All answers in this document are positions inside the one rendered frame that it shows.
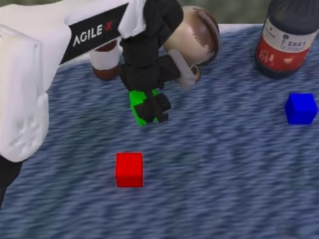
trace round brown object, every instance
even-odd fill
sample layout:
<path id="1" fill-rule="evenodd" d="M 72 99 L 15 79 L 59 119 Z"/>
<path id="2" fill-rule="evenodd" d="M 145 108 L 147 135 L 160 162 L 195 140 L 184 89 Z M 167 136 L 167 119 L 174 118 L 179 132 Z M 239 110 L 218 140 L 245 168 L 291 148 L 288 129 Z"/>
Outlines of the round brown object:
<path id="1" fill-rule="evenodd" d="M 95 51 L 108 53 L 108 52 L 114 50 L 115 47 L 117 47 L 116 40 L 96 49 Z M 120 65 L 117 65 L 113 68 L 105 69 L 105 70 L 98 70 L 98 69 L 94 68 L 94 66 L 92 65 L 92 70 L 93 70 L 94 75 L 97 78 L 99 78 L 103 81 L 109 81 L 109 80 L 112 80 L 118 76 L 119 70 L 120 70 Z"/>
<path id="2" fill-rule="evenodd" d="M 219 28 L 215 18 L 198 6 L 184 6 L 183 22 L 164 43 L 164 49 L 178 50 L 189 66 L 207 65 L 219 51 Z"/>

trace agile x logo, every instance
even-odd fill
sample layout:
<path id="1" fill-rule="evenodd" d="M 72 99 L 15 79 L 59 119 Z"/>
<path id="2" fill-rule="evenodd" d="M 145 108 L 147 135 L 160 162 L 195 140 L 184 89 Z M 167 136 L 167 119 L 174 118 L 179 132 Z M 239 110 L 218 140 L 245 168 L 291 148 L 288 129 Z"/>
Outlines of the agile x logo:
<path id="1" fill-rule="evenodd" d="M 126 3 L 69 26 L 72 36 L 61 64 L 119 37 L 118 27 L 127 6 Z"/>

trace dark bottle with label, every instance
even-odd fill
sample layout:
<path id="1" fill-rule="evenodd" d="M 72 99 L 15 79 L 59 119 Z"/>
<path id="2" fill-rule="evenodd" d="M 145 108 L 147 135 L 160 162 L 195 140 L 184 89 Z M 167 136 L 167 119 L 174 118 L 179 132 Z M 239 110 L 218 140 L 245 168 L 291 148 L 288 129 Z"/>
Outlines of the dark bottle with label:
<path id="1" fill-rule="evenodd" d="M 281 79 L 298 71 L 319 29 L 319 0 L 271 0 L 255 62 L 264 75 Z"/>

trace blue tablecloth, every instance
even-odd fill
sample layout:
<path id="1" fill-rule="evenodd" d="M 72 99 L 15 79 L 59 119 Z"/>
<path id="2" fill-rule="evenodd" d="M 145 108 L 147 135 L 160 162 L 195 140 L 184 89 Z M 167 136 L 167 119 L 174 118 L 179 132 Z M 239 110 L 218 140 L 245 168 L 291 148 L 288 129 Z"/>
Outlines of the blue tablecloth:
<path id="1" fill-rule="evenodd" d="M 260 27 L 222 35 L 190 92 L 170 83 L 169 122 L 136 125 L 120 80 L 62 67 L 50 129 L 8 189 L 0 239 L 318 239 L 319 120 L 290 126 L 289 92 L 319 97 L 319 39 L 284 80 L 253 65 Z M 145 186 L 118 189 L 116 152 L 144 154 Z"/>

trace blue cube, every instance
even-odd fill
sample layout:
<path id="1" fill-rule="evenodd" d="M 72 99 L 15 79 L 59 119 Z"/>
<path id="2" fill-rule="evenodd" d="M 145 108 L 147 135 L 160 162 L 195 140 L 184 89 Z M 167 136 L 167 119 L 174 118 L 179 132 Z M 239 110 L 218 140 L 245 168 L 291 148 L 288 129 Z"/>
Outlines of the blue cube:
<path id="1" fill-rule="evenodd" d="M 313 94 L 291 93 L 285 106 L 289 124 L 311 124 L 318 113 Z"/>

